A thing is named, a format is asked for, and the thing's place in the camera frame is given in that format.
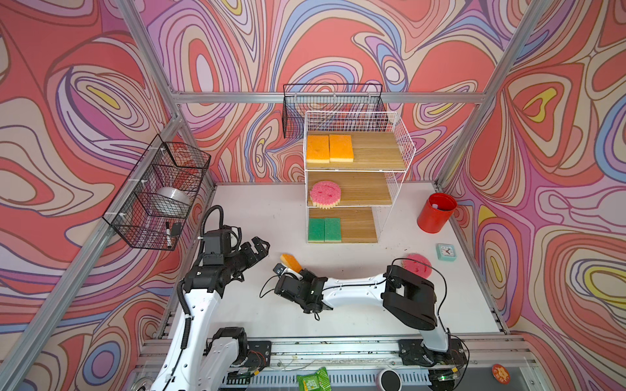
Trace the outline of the orange yellow sponge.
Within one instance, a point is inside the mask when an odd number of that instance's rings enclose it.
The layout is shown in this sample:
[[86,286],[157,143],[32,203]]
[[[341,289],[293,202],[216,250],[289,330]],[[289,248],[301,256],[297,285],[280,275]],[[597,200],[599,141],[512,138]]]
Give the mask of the orange yellow sponge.
[[352,163],[355,159],[350,135],[329,135],[329,161]]
[[281,263],[288,269],[300,274],[303,270],[303,267],[297,261],[295,256],[291,254],[284,253],[280,256]]
[[306,162],[308,164],[329,164],[329,135],[310,135],[307,137]]

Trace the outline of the yellow green sponge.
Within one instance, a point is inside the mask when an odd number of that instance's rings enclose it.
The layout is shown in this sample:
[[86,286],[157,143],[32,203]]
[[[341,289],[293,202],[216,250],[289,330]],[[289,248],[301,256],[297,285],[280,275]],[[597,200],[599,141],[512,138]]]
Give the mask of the yellow green sponge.
[[310,218],[309,219],[307,241],[309,243],[324,243],[325,241],[324,218]]
[[342,221],[340,218],[324,219],[324,242],[341,243],[342,242]]

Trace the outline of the pink smiley sponge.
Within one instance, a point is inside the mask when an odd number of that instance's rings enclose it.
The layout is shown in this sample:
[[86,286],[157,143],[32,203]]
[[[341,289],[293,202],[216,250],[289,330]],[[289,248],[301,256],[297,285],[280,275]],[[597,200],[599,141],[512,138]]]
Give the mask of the pink smiley sponge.
[[418,275],[424,279],[430,278],[433,270],[431,262],[418,253],[411,253],[402,260],[404,269]]
[[317,208],[331,209],[341,201],[342,189],[332,181],[320,181],[309,190],[311,204]]

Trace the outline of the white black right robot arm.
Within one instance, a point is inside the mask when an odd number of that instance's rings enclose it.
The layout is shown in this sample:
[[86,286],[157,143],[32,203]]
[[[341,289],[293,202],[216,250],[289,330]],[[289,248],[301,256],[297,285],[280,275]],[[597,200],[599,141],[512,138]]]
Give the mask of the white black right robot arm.
[[435,308],[435,285],[398,265],[364,279],[338,280],[318,277],[307,269],[278,263],[274,293],[298,304],[304,313],[318,316],[342,306],[376,306],[390,312],[402,324],[420,332],[421,341],[400,355],[426,368],[451,358],[451,337]]

